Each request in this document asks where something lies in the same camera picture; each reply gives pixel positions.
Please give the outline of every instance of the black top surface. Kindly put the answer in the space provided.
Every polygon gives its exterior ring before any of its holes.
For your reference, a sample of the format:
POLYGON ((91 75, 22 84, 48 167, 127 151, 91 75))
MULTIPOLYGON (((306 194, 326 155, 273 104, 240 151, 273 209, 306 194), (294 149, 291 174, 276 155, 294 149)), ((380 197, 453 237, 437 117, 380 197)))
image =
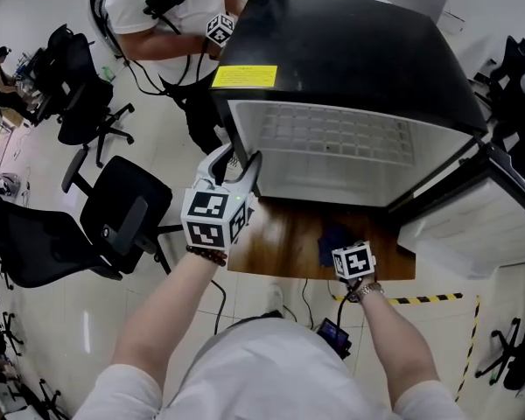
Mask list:
POLYGON ((486 132, 451 48, 426 16, 373 0, 248 0, 221 66, 276 65, 273 88, 216 98, 309 102, 486 132))

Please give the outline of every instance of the beaded bracelet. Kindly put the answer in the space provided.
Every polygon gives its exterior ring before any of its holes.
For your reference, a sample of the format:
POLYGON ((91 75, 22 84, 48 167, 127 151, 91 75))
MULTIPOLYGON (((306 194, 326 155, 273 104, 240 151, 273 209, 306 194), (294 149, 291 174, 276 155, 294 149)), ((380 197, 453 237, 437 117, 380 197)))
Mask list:
POLYGON ((206 258, 207 260, 216 263, 218 266, 223 267, 226 265, 224 259, 215 255, 214 251, 209 248, 195 248, 194 246, 187 246, 186 251, 192 252, 193 254, 201 256, 202 258, 206 258))

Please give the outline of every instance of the white t-shirt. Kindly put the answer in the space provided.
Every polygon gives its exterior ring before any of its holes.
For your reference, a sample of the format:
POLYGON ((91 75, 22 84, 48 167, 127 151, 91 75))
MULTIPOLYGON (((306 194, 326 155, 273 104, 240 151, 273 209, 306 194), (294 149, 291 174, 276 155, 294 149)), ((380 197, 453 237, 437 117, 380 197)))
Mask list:
POLYGON ((74 420, 465 420, 450 392, 427 381, 395 412, 374 401, 317 334, 289 320, 258 319, 213 337, 175 398, 142 370, 114 365, 74 420))
MULTIPOLYGON (((144 14, 146 0, 106 0, 109 21, 116 34, 130 34, 143 32, 156 27, 156 30, 173 33, 173 29, 161 20, 154 20, 144 14)), ((179 6, 166 12, 164 15, 183 34, 205 35, 207 23, 219 13, 225 14, 224 0, 185 0, 179 6)), ((196 81, 196 69, 200 55, 191 55, 191 65, 181 86, 193 84, 196 81)), ((170 84, 177 84, 186 67, 186 56, 155 61, 157 72, 170 84)), ((205 78, 218 66, 218 62, 211 60, 205 54, 200 66, 199 77, 205 78)))

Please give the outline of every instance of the wooden table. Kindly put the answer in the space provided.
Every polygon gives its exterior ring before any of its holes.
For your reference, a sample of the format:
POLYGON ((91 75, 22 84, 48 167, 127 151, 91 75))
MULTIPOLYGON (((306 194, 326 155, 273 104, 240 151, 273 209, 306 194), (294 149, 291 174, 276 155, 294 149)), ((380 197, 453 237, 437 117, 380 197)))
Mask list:
POLYGON ((370 241, 378 280, 412 280, 416 257, 396 244, 398 228, 381 209, 290 199, 254 199, 249 224, 231 248, 229 270, 275 277, 334 280, 334 268, 319 266, 318 239, 332 221, 370 241))

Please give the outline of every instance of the sleeve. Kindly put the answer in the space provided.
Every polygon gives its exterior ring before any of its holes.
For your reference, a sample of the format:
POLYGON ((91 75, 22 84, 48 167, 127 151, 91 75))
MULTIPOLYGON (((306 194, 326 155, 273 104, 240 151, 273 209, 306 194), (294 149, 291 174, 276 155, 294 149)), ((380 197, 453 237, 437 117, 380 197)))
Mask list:
POLYGON ((158 24, 156 20, 144 14, 144 0, 106 0, 105 9, 113 32, 131 34, 144 32, 158 24))
POLYGON ((143 370, 115 364, 99 375, 73 420, 151 420, 162 399, 161 389, 143 370))
POLYGON ((466 420, 451 392, 439 381, 424 381, 408 389, 393 411, 404 420, 466 420))

